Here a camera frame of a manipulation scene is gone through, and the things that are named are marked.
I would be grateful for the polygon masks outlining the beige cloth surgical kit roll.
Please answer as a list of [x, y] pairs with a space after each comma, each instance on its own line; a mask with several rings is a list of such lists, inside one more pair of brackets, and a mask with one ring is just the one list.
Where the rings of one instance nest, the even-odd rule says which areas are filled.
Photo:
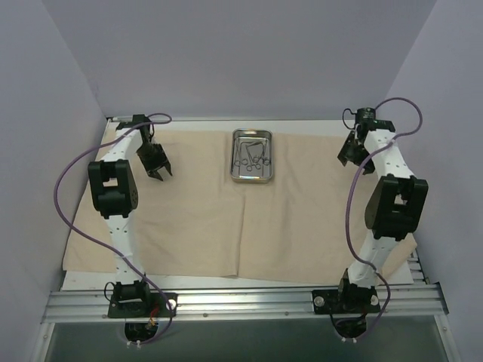
[[[343, 166], [340, 137], [277, 133], [268, 183], [237, 183], [225, 132], [159, 131], [172, 164], [163, 182], [130, 161], [139, 192], [138, 256], [148, 275], [239, 277], [335, 285], [352, 263], [345, 234], [356, 168]], [[359, 249], [377, 176], [361, 176], [350, 209]]]

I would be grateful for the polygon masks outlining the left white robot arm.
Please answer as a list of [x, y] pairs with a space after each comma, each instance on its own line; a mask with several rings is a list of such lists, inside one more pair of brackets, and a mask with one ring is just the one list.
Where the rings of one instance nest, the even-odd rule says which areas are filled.
[[155, 141], [149, 116], [137, 114], [116, 128], [117, 142], [99, 160], [88, 165], [94, 209], [104, 218], [116, 259], [116, 282], [112, 304], [125, 304], [135, 316], [144, 316], [152, 307], [151, 291], [137, 252], [134, 211], [139, 193], [130, 160], [137, 156], [148, 177], [162, 181], [161, 172], [172, 175], [171, 163]]

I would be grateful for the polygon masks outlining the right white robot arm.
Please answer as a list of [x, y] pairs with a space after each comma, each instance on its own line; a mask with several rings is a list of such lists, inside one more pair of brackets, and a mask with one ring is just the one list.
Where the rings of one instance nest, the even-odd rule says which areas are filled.
[[[360, 121], [351, 130], [337, 159], [358, 167], [345, 212], [345, 234], [355, 261], [345, 270], [335, 302], [344, 311], [359, 305], [376, 305], [375, 286], [388, 256], [407, 235], [416, 231], [428, 182], [417, 178], [407, 166], [391, 121]], [[350, 209], [356, 183], [362, 174], [375, 173], [377, 184], [364, 213], [367, 234], [360, 251], [350, 237]]]

